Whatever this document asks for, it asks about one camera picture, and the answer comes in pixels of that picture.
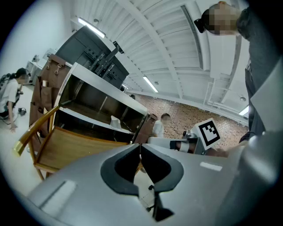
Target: gray shirt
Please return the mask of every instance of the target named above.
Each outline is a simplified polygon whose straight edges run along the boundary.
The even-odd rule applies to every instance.
[[[260,116],[250,102],[250,98],[272,72],[280,57],[280,51],[261,19],[250,8],[242,11],[240,18],[237,20],[237,28],[243,38],[250,42],[249,54],[251,60],[251,70],[245,72],[250,106],[249,132],[241,138],[241,142],[253,135],[261,135],[265,130]]]

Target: white ceiling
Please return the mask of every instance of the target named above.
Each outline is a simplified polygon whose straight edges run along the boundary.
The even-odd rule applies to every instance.
[[[236,36],[214,36],[196,33],[201,46],[197,51],[195,37],[185,16],[185,5],[192,20],[216,0],[73,0],[71,21],[79,29],[76,17],[100,28],[102,41],[111,49],[117,41],[125,54],[116,56],[128,70],[124,84],[129,92],[168,99],[226,116],[243,124],[239,116],[248,101],[245,67],[249,43]],[[237,0],[226,1],[243,8]],[[147,76],[158,93],[142,78]]]

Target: cabinet door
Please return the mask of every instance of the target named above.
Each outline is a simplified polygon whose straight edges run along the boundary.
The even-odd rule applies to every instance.
[[[137,138],[134,143],[146,143],[147,139],[152,135],[152,129],[157,117],[153,114],[147,115],[145,122],[141,126],[138,132]]]

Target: ceiling light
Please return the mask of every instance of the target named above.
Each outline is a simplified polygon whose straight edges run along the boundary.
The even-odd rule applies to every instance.
[[[153,90],[158,93],[157,89],[153,86],[153,84],[151,84],[151,82],[149,81],[149,79],[144,76],[143,79],[150,85],[151,88],[153,88]]]
[[[249,112],[249,106],[247,106],[244,110],[242,110],[239,115],[245,115],[246,113]]]
[[[78,22],[80,22],[82,25],[88,26],[88,28],[89,28],[90,30],[92,30],[93,32],[95,32],[96,34],[98,34],[99,36],[101,36],[102,38],[105,37],[105,33],[103,33],[101,30],[99,30],[96,26],[93,26],[92,24],[90,24],[90,23],[87,22],[86,20],[82,19],[81,17],[78,18]]]

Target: chair armrest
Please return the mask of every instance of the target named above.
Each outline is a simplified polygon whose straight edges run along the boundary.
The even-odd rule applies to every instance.
[[[25,149],[32,136],[38,131],[42,124],[45,123],[58,110],[59,106],[52,108],[49,112],[45,113],[41,118],[33,123],[32,126],[21,136],[21,138],[17,141],[13,148],[13,151],[17,156],[21,156],[23,150]]]

